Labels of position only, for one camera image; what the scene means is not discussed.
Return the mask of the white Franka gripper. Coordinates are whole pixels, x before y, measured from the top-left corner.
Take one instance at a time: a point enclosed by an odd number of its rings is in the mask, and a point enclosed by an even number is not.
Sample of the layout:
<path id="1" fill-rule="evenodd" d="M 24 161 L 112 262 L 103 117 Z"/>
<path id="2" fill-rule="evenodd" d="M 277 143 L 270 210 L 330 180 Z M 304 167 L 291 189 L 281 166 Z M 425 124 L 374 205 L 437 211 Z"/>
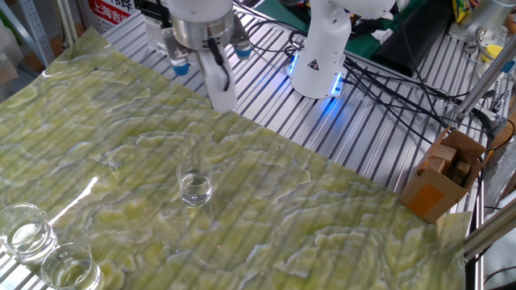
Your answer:
<path id="1" fill-rule="evenodd" d="M 196 51 L 196 57 L 212 108 L 227 112 L 236 106 L 235 81 L 223 47 L 217 46 L 215 52 L 210 49 Z"/>

